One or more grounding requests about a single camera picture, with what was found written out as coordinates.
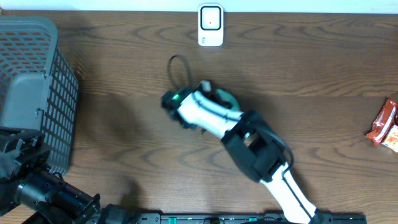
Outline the teal wet wipes packet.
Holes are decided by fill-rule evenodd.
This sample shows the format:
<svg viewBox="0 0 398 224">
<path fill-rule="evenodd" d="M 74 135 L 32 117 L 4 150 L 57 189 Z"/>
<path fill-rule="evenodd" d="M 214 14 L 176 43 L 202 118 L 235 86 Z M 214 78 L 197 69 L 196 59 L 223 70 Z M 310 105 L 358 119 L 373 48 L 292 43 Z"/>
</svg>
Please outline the teal wet wipes packet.
<svg viewBox="0 0 398 224">
<path fill-rule="evenodd" d="M 230 92 L 223 89 L 218 88 L 215 90 L 215 99 L 219 105 L 224 106 L 227 109 L 235 111 L 241 110 L 237 99 Z"/>
</svg>

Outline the red Topps candy bar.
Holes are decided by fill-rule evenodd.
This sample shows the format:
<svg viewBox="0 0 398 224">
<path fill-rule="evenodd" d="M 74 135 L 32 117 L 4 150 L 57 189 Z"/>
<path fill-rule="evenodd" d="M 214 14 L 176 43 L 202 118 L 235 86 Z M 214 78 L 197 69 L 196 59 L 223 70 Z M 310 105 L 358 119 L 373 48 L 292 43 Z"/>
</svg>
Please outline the red Topps candy bar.
<svg viewBox="0 0 398 224">
<path fill-rule="evenodd" d="M 372 123 L 371 131 L 366 134 L 375 146 L 380 145 L 386 137 L 388 130 L 394 124 L 394 118 L 397 112 L 397 103 L 388 99 L 381 108 L 376 119 Z"/>
</svg>

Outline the orange Kleenex tissue pack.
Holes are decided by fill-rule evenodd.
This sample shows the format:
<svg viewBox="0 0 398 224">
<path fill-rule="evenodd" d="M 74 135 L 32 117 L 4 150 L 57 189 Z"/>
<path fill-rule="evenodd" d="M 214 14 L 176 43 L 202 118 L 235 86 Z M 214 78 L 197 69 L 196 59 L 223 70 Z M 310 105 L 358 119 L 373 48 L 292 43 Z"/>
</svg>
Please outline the orange Kleenex tissue pack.
<svg viewBox="0 0 398 224">
<path fill-rule="evenodd" d="M 398 127 L 393 124 L 382 141 L 382 145 L 398 152 Z"/>
</svg>

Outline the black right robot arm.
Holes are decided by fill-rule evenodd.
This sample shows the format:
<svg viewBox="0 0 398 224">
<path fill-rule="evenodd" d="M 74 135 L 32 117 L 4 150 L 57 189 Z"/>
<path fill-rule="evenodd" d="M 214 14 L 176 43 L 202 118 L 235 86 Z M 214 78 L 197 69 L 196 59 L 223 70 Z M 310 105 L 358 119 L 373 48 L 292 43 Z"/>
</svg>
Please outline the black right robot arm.
<svg viewBox="0 0 398 224">
<path fill-rule="evenodd" d="M 202 128 L 220 139 L 238 167 L 253 182 L 264 185 L 291 223 L 320 223 L 322 216 L 291 173 L 290 147 L 256 111 L 242 112 L 236 98 L 208 81 L 197 88 L 167 91 L 161 107 L 183 128 Z"/>
</svg>

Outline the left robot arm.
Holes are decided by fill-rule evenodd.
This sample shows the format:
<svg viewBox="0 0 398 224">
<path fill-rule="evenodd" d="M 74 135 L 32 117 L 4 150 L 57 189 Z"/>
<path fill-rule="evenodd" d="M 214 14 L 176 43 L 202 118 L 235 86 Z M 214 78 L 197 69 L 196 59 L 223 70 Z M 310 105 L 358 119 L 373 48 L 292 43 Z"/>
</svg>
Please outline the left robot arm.
<svg viewBox="0 0 398 224">
<path fill-rule="evenodd" d="M 70 185 L 47 162 L 44 134 L 34 129 L 1 128 L 1 215 L 19 205 L 34 210 L 26 223 L 135 223 L 126 209 L 100 205 Z"/>
</svg>

